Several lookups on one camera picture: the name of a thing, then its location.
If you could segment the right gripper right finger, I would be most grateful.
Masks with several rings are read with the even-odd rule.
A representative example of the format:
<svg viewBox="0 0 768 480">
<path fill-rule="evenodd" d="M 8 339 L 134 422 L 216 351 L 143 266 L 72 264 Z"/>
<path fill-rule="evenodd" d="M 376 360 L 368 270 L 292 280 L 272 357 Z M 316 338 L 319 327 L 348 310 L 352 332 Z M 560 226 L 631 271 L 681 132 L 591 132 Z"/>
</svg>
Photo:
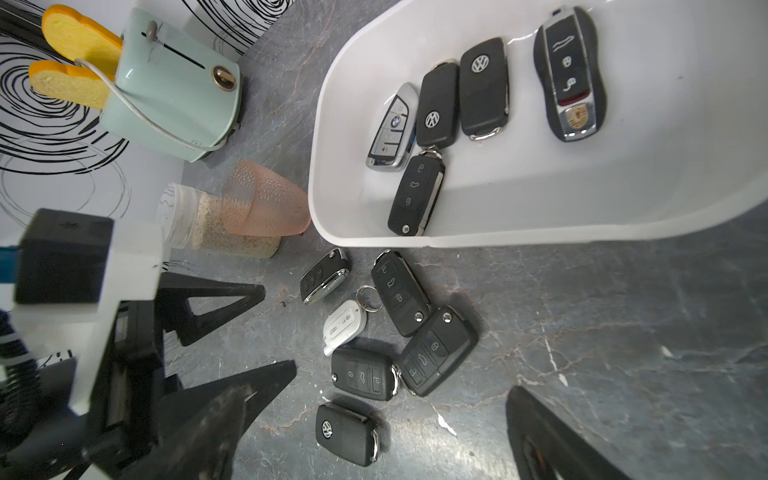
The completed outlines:
<svg viewBox="0 0 768 480">
<path fill-rule="evenodd" d="M 522 386 L 511 388 L 506 418 L 521 479 L 629 479 Z"/>
</svg>

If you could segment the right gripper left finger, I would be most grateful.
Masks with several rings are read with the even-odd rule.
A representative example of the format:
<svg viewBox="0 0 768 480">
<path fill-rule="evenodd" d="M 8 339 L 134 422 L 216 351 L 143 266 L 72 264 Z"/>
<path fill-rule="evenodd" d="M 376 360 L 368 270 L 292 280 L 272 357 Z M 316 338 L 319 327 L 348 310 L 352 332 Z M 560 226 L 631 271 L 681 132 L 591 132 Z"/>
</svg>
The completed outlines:
<svg viewBox="0 0 768 480">
<path fill-rule="evenodd" d="M 229 390 L 120 475 L 122 479 L 229 479 L 241 438 L 245 394 Z"/>
</svg>

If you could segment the silver bmw key fob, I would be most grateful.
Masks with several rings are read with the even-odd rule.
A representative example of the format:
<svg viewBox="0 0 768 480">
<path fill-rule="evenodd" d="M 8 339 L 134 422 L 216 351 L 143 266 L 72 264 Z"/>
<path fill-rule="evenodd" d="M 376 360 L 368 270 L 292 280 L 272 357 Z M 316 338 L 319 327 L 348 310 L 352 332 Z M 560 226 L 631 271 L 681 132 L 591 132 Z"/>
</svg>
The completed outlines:
<svg viewBox="0 0 768 480">
<path fill-rule="evenodd" d="M 415 142 L 418 93 L 411 83 L 400 86 L 384 112 L 366 158 L 372 170 L 397 171 L 405 166 Z"/>
</svg>

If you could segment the lone black vw key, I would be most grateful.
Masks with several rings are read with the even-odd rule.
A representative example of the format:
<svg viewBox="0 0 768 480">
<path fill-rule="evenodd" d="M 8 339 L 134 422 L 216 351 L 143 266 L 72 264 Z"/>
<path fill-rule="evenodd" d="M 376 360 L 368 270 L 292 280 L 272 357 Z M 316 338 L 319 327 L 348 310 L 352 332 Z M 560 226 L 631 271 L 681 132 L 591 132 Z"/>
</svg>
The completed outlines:
<svg viewBox="0 0 768 480">
<path fill-rule="evenodd" d="M 451 146 L 458 129 L 459 65 L 443 62 L 422 79 L 416 117 L 416 143 L 424 148 Z"/>
</svg>

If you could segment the white storage box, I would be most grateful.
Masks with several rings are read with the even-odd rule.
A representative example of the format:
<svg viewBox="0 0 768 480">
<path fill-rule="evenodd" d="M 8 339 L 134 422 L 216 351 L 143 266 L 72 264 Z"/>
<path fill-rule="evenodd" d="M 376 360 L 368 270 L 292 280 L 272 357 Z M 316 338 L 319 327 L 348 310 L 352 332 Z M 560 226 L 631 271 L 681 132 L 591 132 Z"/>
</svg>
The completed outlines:
<svg viewBox="0 0 768 480">
<path fill-rule="evenodd" d="M 359 30 L 323 83 L 309 206 L 347 247 L 476 247 L 646 240 L 703 230 L 767 198 L 767 5 L 587 1 L 607 93 L 593 136 L 559 141 L 533 61 L 554 1 L 402 1 Z M 505 41 L 511 112 L 459 136 L 421 236 L 387 225 L 400 172 L 366 157 L 405 83 L 483 40 Z"/>
</svg>

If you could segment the black vw key vertical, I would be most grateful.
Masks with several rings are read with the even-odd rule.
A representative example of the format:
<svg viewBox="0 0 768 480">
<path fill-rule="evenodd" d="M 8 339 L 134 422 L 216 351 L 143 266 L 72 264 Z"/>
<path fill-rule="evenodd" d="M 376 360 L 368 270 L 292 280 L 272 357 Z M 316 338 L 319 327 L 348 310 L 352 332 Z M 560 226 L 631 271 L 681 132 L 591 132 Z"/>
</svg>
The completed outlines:
<svg viewBox="0 0 768 480">
<path fill-rule="evenodd" d="M 459 104 L 461 127 L 471 141 L 499 133 L 509 119 L 509 70 L 505 43 L 485 40 L 460 59 Z"/>
</svg>

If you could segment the chrome-trimmed porsche key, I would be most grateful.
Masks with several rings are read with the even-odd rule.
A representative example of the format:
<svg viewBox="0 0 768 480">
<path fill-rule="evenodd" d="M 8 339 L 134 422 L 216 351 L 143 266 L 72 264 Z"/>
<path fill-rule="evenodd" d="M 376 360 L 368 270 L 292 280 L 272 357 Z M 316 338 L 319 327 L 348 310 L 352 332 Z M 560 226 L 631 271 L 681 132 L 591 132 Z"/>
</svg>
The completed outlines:
<svg viewBox="0 0 768 480">
<path fill-rule="evenodd" d="M 608 106 L 594 21 L 580 6 L 563 6 L 538 29 L 533 61 L 547 122 L 562 142 L 576 142 L 602 127 Z"/>
</svg>

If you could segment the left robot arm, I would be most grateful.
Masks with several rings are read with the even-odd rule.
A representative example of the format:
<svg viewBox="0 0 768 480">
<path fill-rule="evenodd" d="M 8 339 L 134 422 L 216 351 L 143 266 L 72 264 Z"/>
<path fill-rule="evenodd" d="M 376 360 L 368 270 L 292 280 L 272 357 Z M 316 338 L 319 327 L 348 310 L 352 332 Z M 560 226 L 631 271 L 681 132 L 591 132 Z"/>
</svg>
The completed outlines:
<svg viewBox="0 0 768 480">
<path fill-rule="evenodd" d="M 1 315 L 1 475 L 5 479 L 228 479 L 238 443 L 290 384 L 281 361 L 193 388 L 164 368 L 163 336 L 189 345 L 263 300 L 260 285 L 164 273 L 151 301 L 118 306 L 90 393 L 69 405 L 76 361 L 40 366 Z"/>
</svg>

